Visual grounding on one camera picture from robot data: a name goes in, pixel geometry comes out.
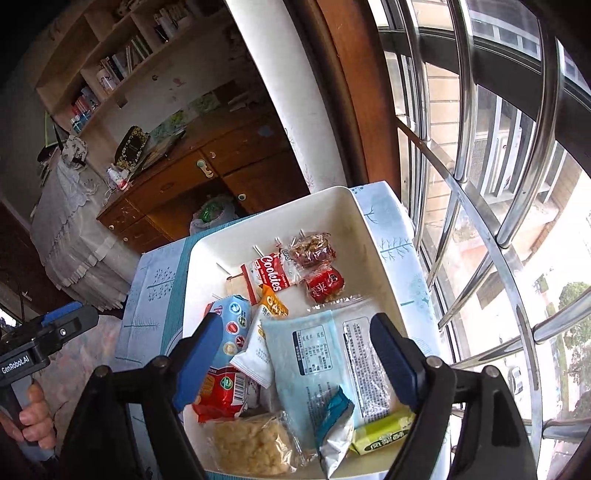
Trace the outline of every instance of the cookies package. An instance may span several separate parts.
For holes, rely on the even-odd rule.
[[[219,471],[236,476],[277,476],[304,466],[285,412],[211,420],[204,431]]]

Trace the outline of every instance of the barcode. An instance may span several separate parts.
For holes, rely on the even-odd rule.
[[[234,378],[234,397],[232,405],[242,405],[246,396],[246,375],[236,374]]]

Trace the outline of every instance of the tree pattern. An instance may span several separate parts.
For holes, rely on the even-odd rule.
[[[403,258],[412,249],[413,243],[408,238],[403,237],[394,238],[392,241],[382,238],[379,245],[379,253],[384,261]]]

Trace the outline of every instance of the green wrapped snack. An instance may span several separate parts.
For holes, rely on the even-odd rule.
[[[400,440],[408,434],[413,424],[414,413],[408,408],[398,410],[383,419],[355,429],[351,450],[360,455]]]

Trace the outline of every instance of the table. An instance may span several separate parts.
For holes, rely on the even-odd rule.
[[[388,279],[400,303],[409,338],[417,343],[425,355],[444,357],[437,319],[412,242],[413,227],[404,207],[386,182],[354,187],[351,191],[375,239]],[[176,241],[142,256],[111,363],[113,370],[143,366],[157,355],[170,353],[182,338],[191,249],[200,238],[216,230]],[[130,406],[130,409],[144,466],[153,474],[152,478],[158,478],[141,407]],[[432,475],[433,480],[447,478],[450,457],[449,435],[447,437]],[[210,477],[216,480],[230,478],[221,474],[210,474]],[[383,474],[368,475],[363,480],[382,477]]]

